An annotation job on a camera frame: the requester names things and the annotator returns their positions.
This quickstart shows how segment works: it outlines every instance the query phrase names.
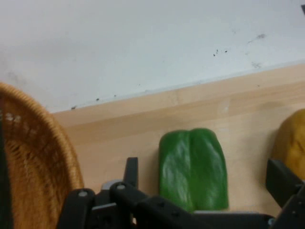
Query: woven basket rim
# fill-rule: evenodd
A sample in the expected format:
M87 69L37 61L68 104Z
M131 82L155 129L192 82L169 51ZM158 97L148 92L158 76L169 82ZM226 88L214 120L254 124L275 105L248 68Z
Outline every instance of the woven basket rim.
M76 159L77 156L74 148L70 143L68 136L63 131L63 128L55 120L55 118L29 95L25 94L19 89L16 89L12 85L0 82L0 98L3 95L31 111L42 123L46 125L46 127L50 130L52 137L54 137L54 140L58 142L61 152L65 152L62 154L62 157L70 188L76 189L83 187L80 168L79 166L75 166L78 164L78 161Z

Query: yellow bell pepper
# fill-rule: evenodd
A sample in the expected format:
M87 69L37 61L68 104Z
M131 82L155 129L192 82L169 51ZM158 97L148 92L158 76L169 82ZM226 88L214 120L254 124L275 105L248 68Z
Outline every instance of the yellow bell pepper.
M295 112L282 123L271 158L282 161L305 180L305 109Z

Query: white wall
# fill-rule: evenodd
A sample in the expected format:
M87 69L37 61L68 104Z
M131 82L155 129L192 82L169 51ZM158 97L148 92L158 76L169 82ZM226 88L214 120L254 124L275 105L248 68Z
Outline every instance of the white wall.
M302 4L2 0L0 79L55 112L305 62Z

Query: wicker basket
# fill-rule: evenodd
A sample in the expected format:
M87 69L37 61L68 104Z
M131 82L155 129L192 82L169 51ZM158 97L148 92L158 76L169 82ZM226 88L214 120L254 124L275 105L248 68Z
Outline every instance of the wicker basket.
M67 194L82 188L80 167L61 126L23 92L0 83L15 229L54 229Z

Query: wooden table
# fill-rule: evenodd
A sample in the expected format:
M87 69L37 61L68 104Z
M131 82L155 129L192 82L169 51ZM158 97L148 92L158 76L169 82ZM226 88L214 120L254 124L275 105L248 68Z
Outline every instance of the wooden table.
M158 143L176 129L214 130L228 170L230 210L276 215L264 187L280 123L305 107L305 64L215 83L56 113L78 154L86 187L123 176L139 158L139 188L158 192Z

